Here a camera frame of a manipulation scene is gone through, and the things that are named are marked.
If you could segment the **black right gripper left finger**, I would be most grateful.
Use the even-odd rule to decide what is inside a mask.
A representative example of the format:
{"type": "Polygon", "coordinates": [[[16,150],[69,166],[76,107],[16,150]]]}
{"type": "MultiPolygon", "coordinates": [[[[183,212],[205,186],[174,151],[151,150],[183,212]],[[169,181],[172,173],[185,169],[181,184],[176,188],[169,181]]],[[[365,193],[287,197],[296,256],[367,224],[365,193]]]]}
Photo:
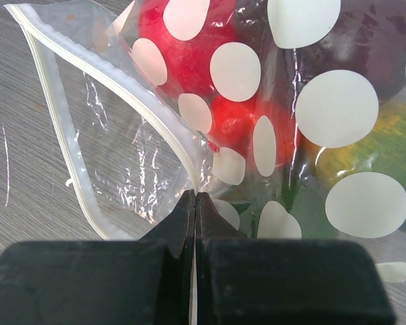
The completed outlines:
{"type": "Polygon", "coordinates": [[[195,194],[139,240],[26,241],[0,255],[0,324],[190,324],[195,194]]]}

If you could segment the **clear zip top bag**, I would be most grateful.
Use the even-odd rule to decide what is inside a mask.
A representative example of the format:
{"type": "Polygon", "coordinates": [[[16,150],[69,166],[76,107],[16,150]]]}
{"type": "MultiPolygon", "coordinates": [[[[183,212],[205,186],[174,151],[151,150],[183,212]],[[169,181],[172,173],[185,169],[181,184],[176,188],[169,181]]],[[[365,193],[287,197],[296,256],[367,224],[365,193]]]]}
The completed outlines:
{"type": "Polygon", "coordinates": [[[406,282],[406,1],[6,9],[102,238],[194,190],[247,237],[355,240],[406,282]]]}

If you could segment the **fake dark purple plum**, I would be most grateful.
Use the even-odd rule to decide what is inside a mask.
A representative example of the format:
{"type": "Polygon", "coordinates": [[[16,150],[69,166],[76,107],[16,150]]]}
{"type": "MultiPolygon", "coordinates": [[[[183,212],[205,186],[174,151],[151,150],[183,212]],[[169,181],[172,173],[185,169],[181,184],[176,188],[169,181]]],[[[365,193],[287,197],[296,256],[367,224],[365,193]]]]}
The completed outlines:
{"type": "Polygon", "coordinates": [[[274,43],[266,1],[235,5],[233,24],[239,40],[261,61],[259,100],[291,108],[309,81],[331,70],[365,77],[381,104],[406,86],[406,1],[342,1],[331,31],[298,49],[281,49],[274,43]]]}

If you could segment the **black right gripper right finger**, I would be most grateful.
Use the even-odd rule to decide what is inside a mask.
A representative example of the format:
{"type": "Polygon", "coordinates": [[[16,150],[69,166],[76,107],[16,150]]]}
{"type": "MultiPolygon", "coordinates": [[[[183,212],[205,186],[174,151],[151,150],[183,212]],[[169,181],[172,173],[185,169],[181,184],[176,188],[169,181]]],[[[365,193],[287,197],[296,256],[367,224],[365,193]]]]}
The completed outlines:
{"type": "Polygon", "coordinates": [[[199,324],[394,324],[372,258],[343,240],[241,235],[196,198],[199,324]]]}

